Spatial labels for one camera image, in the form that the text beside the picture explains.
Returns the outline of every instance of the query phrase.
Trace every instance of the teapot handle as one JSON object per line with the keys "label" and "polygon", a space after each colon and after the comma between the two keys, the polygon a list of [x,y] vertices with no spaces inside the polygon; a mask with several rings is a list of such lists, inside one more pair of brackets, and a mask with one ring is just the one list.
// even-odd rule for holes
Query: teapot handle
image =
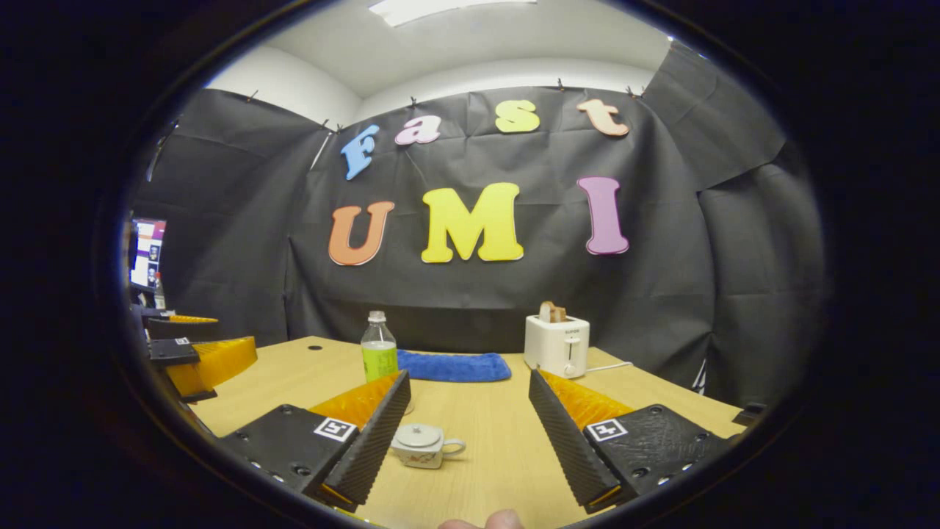
{"label": "teapot handle", "polygon": [[445,439],[445,440],[444,440],[444,446],[447,446],[447,445],[449,445],[449,444],[459,444],[461,447],[458,448],[457,450],[452,451],[452,452],[443,452],[443,453],[444,453],[444,457],[456,456],[456,455],[459,454],[460,452],[463,452],[464,450],[467,449],[467,443],[465,443],[465,442],[463,442],[463,441],[461,441],[461,440],[459,440],[459,439]]}

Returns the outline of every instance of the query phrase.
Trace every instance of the toaster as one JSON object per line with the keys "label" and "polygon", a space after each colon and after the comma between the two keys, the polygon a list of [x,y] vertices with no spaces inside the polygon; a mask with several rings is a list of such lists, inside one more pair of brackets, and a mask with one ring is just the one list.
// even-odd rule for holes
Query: toaster
{"label": "toaster", "polygon": [[565,378],[582,376],[588,368],[590,323],[568,316],[550,323],[538,316],[525,319],[525,363]]}

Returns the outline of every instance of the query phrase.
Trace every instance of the purple letter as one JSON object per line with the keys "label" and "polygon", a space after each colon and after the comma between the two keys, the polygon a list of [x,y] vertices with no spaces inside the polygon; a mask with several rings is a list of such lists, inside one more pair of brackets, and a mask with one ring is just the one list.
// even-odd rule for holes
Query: purple letter
{"label": "purple letter", "polygon": [[587,208],[590,210],[591,236],[587,251],[595,255],[623,253],[630,247],[620,234],[620,220],[614,192],[620,184],[613,178],[586,176],[578,180],[578,187],[587,193]]}

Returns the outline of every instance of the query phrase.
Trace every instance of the blue letter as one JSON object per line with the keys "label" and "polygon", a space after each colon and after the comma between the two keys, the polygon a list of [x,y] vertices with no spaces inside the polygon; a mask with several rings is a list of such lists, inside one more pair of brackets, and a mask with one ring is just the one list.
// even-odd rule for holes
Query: blue letter
{"label": "blue letter", "polygon": [[375,140],[371,136],[377,132],[379,132],[379,125],[370,125],[340,151],[346,154],[346,163],[350,166],[350,170],[346,172],[346,180],[352,180],[355,175],[359,174],[362,169],[367,168],[368,164],[372,162],[372,158],[366,156],[366,154],[375,149]]}

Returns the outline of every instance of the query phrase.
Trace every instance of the yellow letter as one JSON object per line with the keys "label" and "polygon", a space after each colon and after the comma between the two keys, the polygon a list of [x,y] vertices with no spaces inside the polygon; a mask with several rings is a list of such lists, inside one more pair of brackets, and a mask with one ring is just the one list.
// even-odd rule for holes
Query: yellow letter
{"label": "yellow letter", "polygon": [[502,132],[529,132],[539,128],[535,105],[525,99],[504,101],[496,106],[496,128]]}
{"label": "yellow letter", "polygon": [[479,194],[477,205],[470,213],[457,192],[449,187],[425,193],[424,203],[431,208],[431,225],[428,228],[428,249],[421,252],[421,261],[446,263],[453,258],[453,250],[447,247],[448,233],[461,259],[466,261],[473,255],[481,232],[480,259],[521,259],[523,247],[516,242],[516,223],[512,216],[512,203],[518,194],[519,186],[516,184],[489,184]]}

